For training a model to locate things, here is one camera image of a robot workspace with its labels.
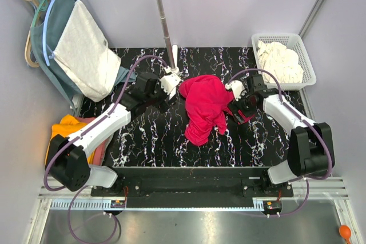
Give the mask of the red t shirt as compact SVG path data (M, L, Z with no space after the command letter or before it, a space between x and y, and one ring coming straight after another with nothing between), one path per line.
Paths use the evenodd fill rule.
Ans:
M213 127L223 135L227 129L226 113L233 93L225 89L221 80L214 75L201 75L183 81L179 87L185 98L189 122L185 136L192 144L202 146L209 140Z

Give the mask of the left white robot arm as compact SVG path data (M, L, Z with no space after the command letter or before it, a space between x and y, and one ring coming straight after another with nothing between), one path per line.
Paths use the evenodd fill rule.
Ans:
M89 164L88 158L102 142L142 115L148 107L167 112L176 99L180 81L176 73L162 78L153 73L141 73L135 84L123 88L116 102L99 117L67 137L58 134L51 139L46 175L51 175L72 192L84 186L113 187L118 178L116 171Z

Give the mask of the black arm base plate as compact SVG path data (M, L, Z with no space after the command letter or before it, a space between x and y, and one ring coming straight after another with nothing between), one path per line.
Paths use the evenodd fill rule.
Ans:
M289 183L273 185L266 167L120 167L115 185L94 197L121 198L127 208L172 210L255 209L255 199L292 198Z

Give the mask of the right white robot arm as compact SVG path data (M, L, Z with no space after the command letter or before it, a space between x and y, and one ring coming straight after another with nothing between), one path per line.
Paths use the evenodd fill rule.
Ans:
M225 88L234 95L228 108L238 123L244 123L245 118L262 110L289 135L286 160L267 171L271 184L279 185L301 177L324 180L330 176L335 156L329 124L317 123L302 115L283 97L280 89L269 88L260 74L247 77L246 84L232 80Z

